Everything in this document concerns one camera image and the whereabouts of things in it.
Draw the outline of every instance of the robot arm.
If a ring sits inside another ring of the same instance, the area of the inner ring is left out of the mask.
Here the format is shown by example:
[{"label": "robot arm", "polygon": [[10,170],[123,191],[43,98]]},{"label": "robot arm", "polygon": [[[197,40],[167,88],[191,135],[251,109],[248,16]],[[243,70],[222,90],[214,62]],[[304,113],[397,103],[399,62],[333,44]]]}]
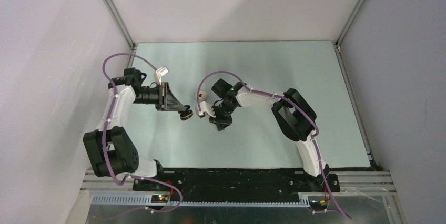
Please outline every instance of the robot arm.
[{"label": "robot arm", "polygon": [[[153,177],[159,167],[157,161],[146,160],[138,156],[138,151],[124,129],[132,104],[153,104],[157,111],[177,111],[181,120],[187,120],[193,115],[190,106],[183,106],[175,98],[169,88],[169,83],[161,82],[162,75],[159,70],[155,72],[155,87],[142,86],[147,75],[135,68],[125,69],[122,77],[112,79],[117,88],[117,100],[108,121],[106,141],[108,146],[113,144],[114,147],[113,150],[108,149],[107,153],[115,174],[128,172],[139,176]],[[93,171],[98,177],[110,176],[101,144],[104,123],[115,96],[110,83],[108,88],[108,103],[104,115],[96,130],[84,134],[83,139]]]},{"label": "robot arm", "polygon": [[[316,149],[311,142],[313,126],[298,112],[290,111],[292,108],[286,101],[277,97],[264,96],[251,93],[238,82],[234,86],[223,79],[219,79],[211,89],[222,101],[218,106],[211,106],[205,101],[200,102],[197,111],[200,118],[209,115],[209,122],[217,126],[218,131],[224,130],[232,123],[232,113],[237,107],[255,107],[270,110],[274,114],[282,133],[296,143],[303,160],[304,171],[318,177],[321,174]],[[312,120],[316,113],[311,109],[304,98],[295,89],[288,89],[283,96],[297,104]],[[328,165],[322,160],[322,165],[328,170]]]}]

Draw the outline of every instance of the cable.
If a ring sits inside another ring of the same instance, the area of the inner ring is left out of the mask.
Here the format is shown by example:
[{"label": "cable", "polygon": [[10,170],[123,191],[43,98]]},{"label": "cable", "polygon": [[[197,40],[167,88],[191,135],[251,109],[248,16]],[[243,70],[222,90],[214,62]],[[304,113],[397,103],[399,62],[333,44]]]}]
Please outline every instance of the cable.
[{"label": "cable", "polygon": [[219,101],[223,101],[223,99],[216,100],[212,106],[215,106],[215,104]]},{"label": "cable", "polygon": [[308,211],[310,211],[312,214],[317,214],[317,213],[328,213],[328,212],[337,212],[337,213],[341,213],[338,210],[332,210],[332,209],[326,209],[323,211],[315,211],[314,209],[312,209],[312,207],[307,208]]},{"label": "cable", "polygon": [[110,159],[108,158],[106,134],[107,134],[107,128],[108,128],[108,125],[109,125],[109,123],[110,123],[110,118],[112,117],[112,113],[113,113],[113,110],[114,110],[114,108],[115,108],[115,103],[116,103],[116,99],[117,99],[116,96],[117,96],[117,94],[118,94],[118,90],[117,90],[116,84],[113,82],[113,80],[112,80],[112,79],[107,75],[107,73],[105,72],[105,66],[106,66],[107,62],[108,62],[111,58],[114,58],[114,57],[117,57],[117,56],[131,56],[131,57],[139,58],[139,59],[141,59],[142,61],[146,62],[152,69],[156,70],[156,67],[155,67],[153,64],[151,64],[148,60],[146,60],[145,58],[140,57],[140,56],[138,56],[138,55],[130,54],[130,53],[117,53],[117,54],[113,54],[113,55],[107,57],[107,58],[104,60],[103,64],[102,64],[102,72],[103,72],[104,76],[107,78],[107,80],[108,80],[108,81],[111,83],[111,85],[113,86],[113,98],[112,98],[111,105],[110,105],[110,108],[109,108],[108,113],[107,113],[107,118],[106,118],[106,121],[105,121],[105,123],[104,123],[104,128],[103,128],[103,133],[102,133],[102,151],[103,151],[103,154],[104,154],[104,160],[105,160],[105,164],[106,164],[106,166],[107,166],[108,173],[110,174],[111,178],[113,179],[113,181],[114,181],[118,186],[122,186],[122,185],[124,184],[125,180],[126,180],[128,177],[132,177],[132,178],[134,178],[134,179],[148,180],[148,181],[151,181],[151,182],[155,182],[155,183],[158,183],[158,184],[161,184],[161,185],[170,187],[171,189],[177,191],[177,193],[178,193],[179,196],[180,196],[180,200],[178,201],[178,204],[176,204],[173,208],[170,208],[170,209],[168,209],[168,210],[156,210],[156,209],[151,209],[151,208],[149,208],[149,207],[137,207],[137,208],[130,209],[129,211],[125,211],[125,212],[123,212],[123,213],[120,213],[120,214],[118,214],[118,215],[116,215],[116,216],[114,216],[114,217],[105,218],[105,219],[102,219],[102,220],[110,220],[110,219],[118,218],[118,217],[120,217],[120,216],[122,216],[122,215],[125,215],[125,214],[127,214],[127,213],[130,213],[130,212],[133,212],[133,211],[135,211],[135,210],[139,210],[139,209],[146,209],[146,210],[149,210],[149,209],[150,209],[152,213],[153,213],[153,212],[169,212],[169,211],[172,211],[172,210],[176,209],[177,207],[179,207],[179,206],[181,205],[181,203],[183,202],[183,195],[181,194],[181,191],[180,191],[178,188],[176,188],[175,186],[173,186],[173,185],[169,185],[169,184],[167,184],[167,183],[164,183],[164,182],[162,182],[162,181],[159,181],[159,180],[156,180],[156,179],[153,179],[153,178],[149,178],[149,177],[140,177],[140,176],[137,177],[137,176],[130,175],[130,174],[126,174],[126,175],[124,176],[124,178],[122,179],[122,181],[119,181],[119,180],[116,178],[115,173],[113,172],[113,168],[111,167],[111,164],[110,164]]},{"label": "cable", "polygon": [[319,134],[319,128],[316,126],[316,123],[294,102],[292,102],[290,99],[284,97],[284,96],[280,96],[274,93],[268,93],[266,91],[259,91],[259,90],[255,90],[251,87],[249,87],[243,80],[241,80],[241,78],[239,76],[237,76],[234,73],[225,71],[225,70],[218,70],[216,72],[210,73],[208,74],[206,77],[203,78],[203,80],[201,81],[200,85],[198,86],[198,90],[197,90],[197,104],[198,104],[198,111],[201,112],[201,106],[200,106],[200,100],[198,98],[198,94],[201,90],[201,86],[203,85],[203,83],[205,82],[205,80],[207,78],[209,78],[210,76],[214,75],[214,74],[218,74],[218,73],[225,73],[225,74],[229,74],[231,76],[234,76],[236,79],[239,80],[239,82],[244,86],[244,88],[246,88],[247,90],[249,90],[252,93],[256,93],[256,94],[261,94],[261,95],[265,95],[265,96],[271,96],[271,97],[277,97],[280,99],[283,99],[284,101],[288,102],[290,105],[292,105],[294,107],[294,109],[296,109],[297,111],[299,111],[304,117],[305,119],[313,126],[313,128],[315,129],[315,133],[311,135],[311,141],[313,142],[315,149],[316,149],[316,153],[318,155],[318,160],[319,160],[319,168],[321,170],[321,174],[322,174],[322,178],[324,180],[324,183],[327,187],[327,191],[328,191],[328,195],[330,195],[330,199],[332,199],[334,201],[334,203],[336,204],[336,207],[339,209],[339,213],[341,213],[342,215],[344,215],[346,218],[348,219],[352,219],[350,215],[346,214],[342,208],[339,206],[338,202],[336,201],[335,197],[333,196],[333,193],[331,192],[330,187],[328,186],[328,182],[327,182],[327,178],[325,176],[325,173],[323,172],[323,167],[322,167],[322,157],[321,157],[321,152],[318,146],[318,143],[315,139],[315,137]]},{"label": "cable", "polygon": [[121,217],[123,215],[126,215],[128,213],[131,213],[133,211],[143,210],[143,209],[144,210],[150,210],[151,213],[154,213],[154,212],[170,212],[172,210],[175,210],[177,207],[179,207],[181,205],[181,203],[183,202],[183,195],[181,194],[181,191],[178,188],[176,188],[175,186],[173,186],[173,185],[161,182],[161,181],[153,179],[153,178],[148,178],[148,177],[141,177],[141,176],[135,176],[135,175],[130,175],[130,177],[132,177],[134,179],[148,180],[148,181],[152,181],[152,182],[155,182],[155,183],[158,183],[158,184],[170,187],[172,190],[177,191],[178,195],[180,196],[180,200],[178,201],[178,204],[176,204],[174,207],[172,207],[170,209],[167,209],[167,210],[162,210],[162,209],[157,210],[157,209],[150,208],[148,206],[135,207],[135,208],[129,209],[129,210],[125,211],[125,212],[119,213],[119,214],[117,214],[115,216],[112,216],[112,217],[101,218],[101,217],[96,217],[95,216],[95,219],[98,219],[98,220],[113,220],[113,219],[119,218],[119,217]]},{"label": "cable", "polygon": [[[172,182],[170,182],[170,180],[168,180],[167,183],[168,183],[169,185],[172,185]],[[173,188],[170,189],[170,194],[169,194],[168,197],[172,196],[172,194],[174,194],[174,189],[173,189]]]},{"label": "cable", "polygon": [[330,195],[330,199],[333,200],[334,204],[336,205],[336,207],[338,208],[339,212],[344,215],[347,219],[352,219],[350,215],[348,215],[347,213],[345,213],[342,208],[340,207],[340,205],[338,204],[338,201],[336,200],[336,198],[333,196],[333,193],[331,192],[330,187],[328,186],[328,182],[327,182],[327,177],[325,176],[325,173],[323,172],[323,168],[322,168],[322,158],[321,158],[321,153],[320,153],[320,149],[318,146],[318,142],[316,141],[316,139],[312,136],[311,137],[311,141],[313,142],[315,149],[316,149],[316,154],[318,155],[318,160],[319,160],[319,168],[322,171],[322,178],[323,181],[325,182],[325,185],[327,186],[327,191],[328,191],[328,195]]},{"label": "cable", "polygon": [[199,99],[198,95],[200,93],[201,86],[203,85],[203,83],[205,82],[205,80],[207,78],[209,78],[210,76],[212,76],[214,74],[218,74],[218,73],[225,73],[225,74],[234,76],[236,79],[238,79],[240,81],[240,83],[244,86],[244,88],[246,88],[247,90],[250,90],[252,93],[262,94],[262,95],[271,96],[271,97],[277,97],[277,98],[283,99],[284,101],[288,102],[290,105],[292,105],[295,108],[295,110],[299,111],[305,117],[305,119],[307,119],[308,122],[310,122],[310,124],[313,126],[313,128],[315,128],[316,132],[312,136],[315,137],[319,134],[319,128],[318,128],[318,126],[316,126],[316,123],[298,105],[296,105],[290,99],[285,98],[284,96],[277,95],[277,94],[268,93],[266,91],[259,91],[259,90],[252,89],[245,82],[243,82],[243,80],[241,80],[241,78],[239,76],[235,75],[232,72],[228,72],[225,70],[218,70],[216,72],[210,73],[206,77],[204,77],[203,80],[201,81],[200,85],[198,86],[198,90],[197,90],[197,104],[198,104],[199,112],[201,112],[201,106],[200,106],[200,99]]},{"label": "cable", "polygon": [[154,70],[156,70],[156,67],[151,64],[149,61],[147,61],[145,58],[140,57],[138,55],[134,55],[134,54],[130,54],[130,53],[116,53],[113,54],[109,57],[107,57],[104,62],[102,63],[102,73],[104,74],[104,76],[107,78],[107,80],[111,83],[111,85],[113,86],[113,99],[111,101],[111,105],[110,108],[108,110],[107,113],[107,118],[106,121],[104,123],[104,129],[103,129],[103,133],[102,133],[102,152],[104,154],[104,159],[105,159],[105,165],[107,166],[108,169],[108,173],[110,174],[110,177],[113,179],[113,181],[118,185],[118,186],[122,186],[124,184],[124,181],[127,179],[128,175],[126,175],[122,181],[119,181],[116,178],[115,173],[113,172],[113,168],[111,167],[110,164],[110,159],[108,158],[108,153],[107,153],[107,141],[106,141],[106,133],[107,133],[107,128],[108,128],[108,124],[110,123],[109,120],[111,121],[111,117],[112,117],[112,113],[113,113],[113,109],[115,108],[115,103],[116,103],[116,95],[118,94],[118,89],[116,88],[116,84],[115,82],[113,82],[113,80],[107,75],[107,73],[105,72],[105,65],[107,64],[107,62],[117,56],[131,56],[131,57],[136,57],[141,59],[142,61],[146,62],[149,66],[151,66]]}]

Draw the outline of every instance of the light blue table surface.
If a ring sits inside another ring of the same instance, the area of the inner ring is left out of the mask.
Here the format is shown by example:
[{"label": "light blue table surface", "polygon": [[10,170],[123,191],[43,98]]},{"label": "light blue table surface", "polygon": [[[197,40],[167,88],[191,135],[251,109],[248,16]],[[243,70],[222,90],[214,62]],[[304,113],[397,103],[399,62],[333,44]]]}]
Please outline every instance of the light blue table surface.
[{"label": "light blue table surface", "polygon": [[[156,67],[167,66],[174,95],[196,106],[195,93],[202,78],[216,70],[240,76],[253,88],[281,93],[295,88],[317,114],[319,146],[330,167],[368,167],[369,160],[353,113],[342,73],[329,41],[143,43],[136,54]],[[142,60],[133,66],[148,74]],[[205,82],[208,102],[217,100]],[[286,138],[271,111],[237,108],[233,123],[222,132],[207,118],[194,115],[181,121],[177,113],[156,112],[153,105],[131,107],[126,131],[139,155],[157,159],[164,167],[284,168],[302,167],[296,145]]]}]

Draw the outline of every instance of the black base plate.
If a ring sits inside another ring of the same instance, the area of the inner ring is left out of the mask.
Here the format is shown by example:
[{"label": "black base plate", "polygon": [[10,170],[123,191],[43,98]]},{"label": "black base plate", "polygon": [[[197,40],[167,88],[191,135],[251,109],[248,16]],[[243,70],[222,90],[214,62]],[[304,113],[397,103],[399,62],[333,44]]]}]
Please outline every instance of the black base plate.
[{"label": "black base plate", "polygon": [[[183,194],[183,201],[193,202],[299,202],[299,192],[313,192],[308,175],[299,169],[195,169],[164,168],[164,181],[170,181]],[[340,192],[338,176],[327,176],[333,192]],[[153,182],[139,180],[133,191],[170,191]],[[324,192],[323,185],[316,187]],[[174,193],[172,201],[178,201]]]}]

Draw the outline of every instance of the black bracket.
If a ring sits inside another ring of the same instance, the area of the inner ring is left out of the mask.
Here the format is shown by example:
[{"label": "black bracket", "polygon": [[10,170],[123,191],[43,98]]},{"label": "black bracket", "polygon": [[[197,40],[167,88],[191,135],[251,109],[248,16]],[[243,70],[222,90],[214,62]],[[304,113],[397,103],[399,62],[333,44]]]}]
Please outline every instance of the black bracket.
[{"label": "black bracket", "polygon": [[[299,192],[324,192],[324,186],[309,183],[307,175],[299,169],[164,168],[162,181],[177,187],[183,201],[287,203],[298,202]],[[340,192],[338,176],[328,174],[327,180],[333,192]],[[170,192],[170,188],[135,180],[133,191]],[[174,193],[171,200],[178,201],[178,194]]]},{"label": "black bracket", "polygon": [[[316,120],[316,113],[297,90],[289,88],[283,93],[283,96],[301,108],[311,120]],[[286,137],[293,141],[306,141],[314,127],[299,111],[290,112],[290,108],[292,106],[288,102],[280,100],[273,104],[271,110],[280,130]]]},{"label": "black bracket", "polygon": [[[84,134],[84,146],[95,175],[98,177],[110,176],[105,164],[102,151],[102,131],[95,130]],[[134,173],[139,166],[139,156],[135,145],[130,140],[123,127],[113,127],[107,130],[106,142],[113,143],[114,150],[108,150],[108,158],[115,174]]]}]

